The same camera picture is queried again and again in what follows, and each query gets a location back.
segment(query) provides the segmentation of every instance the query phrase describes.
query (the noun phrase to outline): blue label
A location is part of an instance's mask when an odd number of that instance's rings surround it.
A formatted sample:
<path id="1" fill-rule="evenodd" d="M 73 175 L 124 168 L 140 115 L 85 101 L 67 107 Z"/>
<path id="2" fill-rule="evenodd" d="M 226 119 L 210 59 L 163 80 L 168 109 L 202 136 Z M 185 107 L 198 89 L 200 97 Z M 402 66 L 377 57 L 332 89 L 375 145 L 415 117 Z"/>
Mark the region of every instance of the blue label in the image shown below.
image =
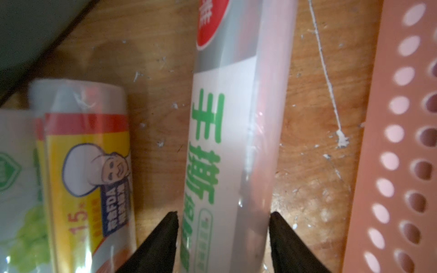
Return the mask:
<path id="1" fill-rule="evenodd" d="M 100 187 L 103 235 L 104 237 L 108 237 L 129 221 L 129 180 L 125 177 L 111 185 L 102 185 Z"/>

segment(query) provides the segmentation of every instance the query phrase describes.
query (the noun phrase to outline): plastic packaging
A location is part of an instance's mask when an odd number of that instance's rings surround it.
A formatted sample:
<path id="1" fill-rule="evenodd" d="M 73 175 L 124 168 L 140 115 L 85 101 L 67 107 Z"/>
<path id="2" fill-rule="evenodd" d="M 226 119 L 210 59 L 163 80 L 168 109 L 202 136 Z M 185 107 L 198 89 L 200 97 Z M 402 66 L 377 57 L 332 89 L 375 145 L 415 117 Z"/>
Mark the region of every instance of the plastic packaging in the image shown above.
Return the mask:
<path id="1" fill-rule="evenodd" d="M 200 4 L 181 270 L 258 272 L 297 1 L 203 0 Z"/>
<path id="2" fill-rule="evenodd" d="M 30 111 L 0 109 L 0 272 L 50 273 Z"/>
<path id="3" fill-rule="evenodd" d="M 113 273 L 136 250 L 126 97 L 103 83 L 30 86 L 57 273 Z"/>

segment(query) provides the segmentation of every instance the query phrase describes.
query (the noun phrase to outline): cling film roll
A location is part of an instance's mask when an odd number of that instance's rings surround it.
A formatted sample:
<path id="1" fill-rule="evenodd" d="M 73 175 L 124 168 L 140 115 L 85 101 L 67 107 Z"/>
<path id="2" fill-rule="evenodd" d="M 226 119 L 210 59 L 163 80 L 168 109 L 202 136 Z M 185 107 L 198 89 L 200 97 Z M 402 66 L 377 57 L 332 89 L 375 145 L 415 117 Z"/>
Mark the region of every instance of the cling film roll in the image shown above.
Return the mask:
<path id="1" fill-rule="evenodd" d="M 297 3 L 199 1 L 182 273 L 261 269 Z"/>
<path id="2" fill-rule="evenodd" d="M 103 83 L 30 86 L 54 272 L 112 273 L 136 250 L 126 97 Z"/>

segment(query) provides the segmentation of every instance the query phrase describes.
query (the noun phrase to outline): chef hat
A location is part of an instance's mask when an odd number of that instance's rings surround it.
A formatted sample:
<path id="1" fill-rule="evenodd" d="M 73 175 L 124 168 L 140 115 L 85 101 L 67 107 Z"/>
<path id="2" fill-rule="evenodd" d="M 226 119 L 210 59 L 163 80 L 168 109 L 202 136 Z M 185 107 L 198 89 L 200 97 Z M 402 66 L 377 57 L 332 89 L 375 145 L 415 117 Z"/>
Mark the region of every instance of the chef hat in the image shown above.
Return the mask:
<path id="1" fill-rule="evenodd" d="M 102 184 L 104 151 L 95 144 L 79 144 L 71 148 L 63 167 L 62 180 L 74 196 L 88 195 Z"/>

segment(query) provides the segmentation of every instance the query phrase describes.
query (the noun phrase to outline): pink perforated panel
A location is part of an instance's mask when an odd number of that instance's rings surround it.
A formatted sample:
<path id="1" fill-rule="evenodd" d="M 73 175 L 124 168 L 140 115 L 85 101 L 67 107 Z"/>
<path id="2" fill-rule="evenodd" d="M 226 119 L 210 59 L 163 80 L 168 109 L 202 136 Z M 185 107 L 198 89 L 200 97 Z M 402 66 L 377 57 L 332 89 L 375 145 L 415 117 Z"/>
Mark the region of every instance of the pink perforated panel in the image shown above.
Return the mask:
<path id="1" fill-rule="evenodd" d="M 344 273 L 437 273 L 437 0 L 385 0 Z"/>

